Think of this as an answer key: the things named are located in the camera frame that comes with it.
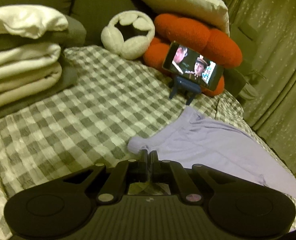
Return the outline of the grey white checkered bedspread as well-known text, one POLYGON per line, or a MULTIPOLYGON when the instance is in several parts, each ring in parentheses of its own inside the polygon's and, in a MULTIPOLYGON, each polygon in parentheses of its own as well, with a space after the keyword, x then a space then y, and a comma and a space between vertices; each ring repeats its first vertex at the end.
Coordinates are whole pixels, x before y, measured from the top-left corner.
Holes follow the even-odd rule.
POLYGON ((131 137, 149 137, 185 107, 169 99, 169 79, 98 46, 70 48, 77 85, 0 119, 0 239, 10 230, 6 201, 32 186, 95 163, 131 159, 131 137))

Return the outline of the lavender garment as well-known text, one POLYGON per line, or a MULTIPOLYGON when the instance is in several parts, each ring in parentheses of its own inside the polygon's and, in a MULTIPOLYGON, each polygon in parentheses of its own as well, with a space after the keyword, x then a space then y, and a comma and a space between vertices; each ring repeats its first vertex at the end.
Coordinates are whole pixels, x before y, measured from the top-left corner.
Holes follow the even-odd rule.
POLYGON ((296 199, 296 178, 247 133, 185 107, 173 123, 149 138, 133 137, 128 150, 157 151, 184 168, 202 164, 296 199))

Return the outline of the pale patterned curtain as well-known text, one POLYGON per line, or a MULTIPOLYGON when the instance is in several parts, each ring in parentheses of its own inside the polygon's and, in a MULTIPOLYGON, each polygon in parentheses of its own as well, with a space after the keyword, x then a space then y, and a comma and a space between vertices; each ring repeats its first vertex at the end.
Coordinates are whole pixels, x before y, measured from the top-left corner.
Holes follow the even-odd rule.
POLYGON ((224 0, 231 26, 250 40, 250 84, 258 96, 244 118, 296 172, 296 0, 224 0))

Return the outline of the dark blue phone tripod stand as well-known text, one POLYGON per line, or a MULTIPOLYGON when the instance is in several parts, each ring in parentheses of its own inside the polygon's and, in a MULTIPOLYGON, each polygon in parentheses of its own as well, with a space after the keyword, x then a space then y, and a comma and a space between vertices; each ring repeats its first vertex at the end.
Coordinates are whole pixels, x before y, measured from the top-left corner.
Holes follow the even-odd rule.
POLYGON ((171 89, 169 99, 172 99, 179 90, 182 90, 187 99, 185 103, 187 106, 192 103, 196 95, 202 93, 201 87, 198 84, 178 75, 169 83, 169 88, 171 89))

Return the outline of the cream throw pillow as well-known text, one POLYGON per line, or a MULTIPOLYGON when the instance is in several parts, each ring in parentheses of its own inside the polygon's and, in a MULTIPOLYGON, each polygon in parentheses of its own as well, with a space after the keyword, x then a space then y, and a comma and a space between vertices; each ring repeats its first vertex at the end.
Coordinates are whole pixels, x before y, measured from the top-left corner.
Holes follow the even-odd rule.
POLYGON ((223 0, 142 0, 157 13, 189 16, 230 34, 228 7, 223 0))

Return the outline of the stack of folded white clothes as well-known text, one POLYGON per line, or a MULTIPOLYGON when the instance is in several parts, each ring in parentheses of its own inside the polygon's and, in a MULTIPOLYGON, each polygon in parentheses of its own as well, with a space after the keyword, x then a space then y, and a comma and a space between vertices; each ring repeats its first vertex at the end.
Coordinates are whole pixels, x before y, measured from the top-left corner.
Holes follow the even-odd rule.
POLYGON ((47 90, 59 81, 61 47, 40 39, 47 31, 65 31, 68 27, 66 17, 50 7, 0 7, 0 36, 31 40, 31 43, 0 51, 0 107, 47 90))

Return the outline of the smartphone showing video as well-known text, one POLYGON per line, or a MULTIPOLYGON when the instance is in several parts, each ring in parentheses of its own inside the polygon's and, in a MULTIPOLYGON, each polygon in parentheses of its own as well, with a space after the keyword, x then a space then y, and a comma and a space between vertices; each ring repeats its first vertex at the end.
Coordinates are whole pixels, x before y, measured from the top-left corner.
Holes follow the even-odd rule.
POLYGON ((223 67, 177 42, 170 45, 163 69, 210 91, 216 90, 223 75, 223 67))

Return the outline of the orange plush cushion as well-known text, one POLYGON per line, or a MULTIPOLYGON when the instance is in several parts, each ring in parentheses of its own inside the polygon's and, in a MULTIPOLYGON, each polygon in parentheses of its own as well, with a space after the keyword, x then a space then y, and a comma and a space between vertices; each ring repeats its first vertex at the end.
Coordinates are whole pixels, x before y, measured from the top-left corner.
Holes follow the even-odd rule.
POLYGON ((163 13, 154 20, 155 37, 143 55, 145 65, 171 76, 162 67, 173 41, 200 53, 211 61, 232 69, 240 66, 242 52, 224 32, 193 18, 163 13))

